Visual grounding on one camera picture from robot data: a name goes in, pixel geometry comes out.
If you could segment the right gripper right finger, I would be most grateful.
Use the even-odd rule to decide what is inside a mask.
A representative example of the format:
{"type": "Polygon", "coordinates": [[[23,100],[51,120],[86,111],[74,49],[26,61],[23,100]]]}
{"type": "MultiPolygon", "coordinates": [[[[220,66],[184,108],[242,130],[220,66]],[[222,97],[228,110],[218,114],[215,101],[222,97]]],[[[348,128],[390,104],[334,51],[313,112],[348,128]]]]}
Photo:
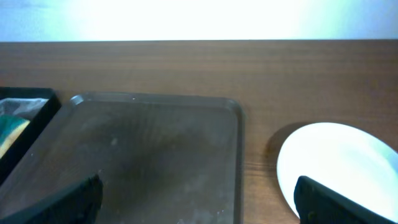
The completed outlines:
{"type": "Polygon", "coordinates": [[[296,183],[294,204],[300,224],[395,224],[304,175],[296,183]]]}

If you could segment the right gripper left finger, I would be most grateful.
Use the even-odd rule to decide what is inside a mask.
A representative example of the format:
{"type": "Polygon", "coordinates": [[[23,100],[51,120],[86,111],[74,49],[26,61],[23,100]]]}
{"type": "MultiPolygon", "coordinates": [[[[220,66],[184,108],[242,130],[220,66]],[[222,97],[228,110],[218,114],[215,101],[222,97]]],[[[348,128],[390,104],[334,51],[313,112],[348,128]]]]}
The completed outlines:
{"type": "Polygon", "coordinates": [[[103,183],[95,174],[1,219],[2,224],[92,224],[102,205],[103,183]]]}

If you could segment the pale blue plate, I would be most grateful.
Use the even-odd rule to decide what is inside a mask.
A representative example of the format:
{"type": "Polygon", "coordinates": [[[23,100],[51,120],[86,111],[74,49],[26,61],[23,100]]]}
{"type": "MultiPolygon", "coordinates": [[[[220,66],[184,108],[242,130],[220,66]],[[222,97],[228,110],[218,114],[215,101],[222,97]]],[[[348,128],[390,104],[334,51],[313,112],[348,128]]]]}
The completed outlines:
{"type": "Polygon", "coordinates": [[[276,168],[294,214],[294,188],[304,175],[397,221],[397,152],[365,131],[340,123],[302,126],[282,142],[276,168]]]}

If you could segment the green yellow scrub sponge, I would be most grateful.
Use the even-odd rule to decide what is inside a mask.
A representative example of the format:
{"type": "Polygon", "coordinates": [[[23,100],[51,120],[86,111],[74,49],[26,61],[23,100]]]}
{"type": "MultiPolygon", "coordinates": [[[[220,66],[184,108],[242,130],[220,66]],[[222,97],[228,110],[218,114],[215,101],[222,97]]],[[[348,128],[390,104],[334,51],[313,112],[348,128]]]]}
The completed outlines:
{"type": "Polygon", "coordinates": [[[29,124],[29,120],[18,116],[1,115],[1,157],[29,124]]]}

